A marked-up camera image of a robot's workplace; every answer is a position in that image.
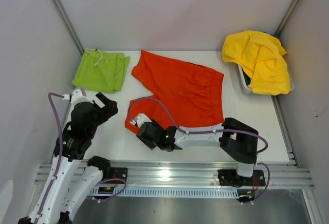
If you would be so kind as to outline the lime green shorts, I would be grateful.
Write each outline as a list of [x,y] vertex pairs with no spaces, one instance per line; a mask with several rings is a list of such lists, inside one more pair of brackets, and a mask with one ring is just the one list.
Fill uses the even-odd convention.
[[72,84],[86,90],[116,93],[121,91],[130,57],[123,52],[108,53],[85,49]]

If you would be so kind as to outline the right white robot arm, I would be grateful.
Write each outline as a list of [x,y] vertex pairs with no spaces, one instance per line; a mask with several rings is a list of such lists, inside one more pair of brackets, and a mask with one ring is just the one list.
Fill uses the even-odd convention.
[[237,162],[234,177],[239,184],[245,185],[253,179],[259,132],[234,118],[210,127],[163,128],[145,114],[139,114],[133,123],[139,128],[138,139],[151,150],[157,147],[172,152],[188,147],[219,147]]

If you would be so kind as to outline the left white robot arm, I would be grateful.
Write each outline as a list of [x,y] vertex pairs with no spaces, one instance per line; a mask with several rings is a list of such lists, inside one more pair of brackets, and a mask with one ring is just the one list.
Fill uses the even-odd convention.
[[99,92],[96,97],[103,103],[100,107],[81,89],[57,96],[73,105],[71,121],[65,127],[58,126],[52,166],[41,196],[32,212],[19,223],[72,223],[92,188],[99,182],[108,182],[112,176],[111,162],[94,156],[77,183],[70,186],[97,128],[118,113],[117,102]]

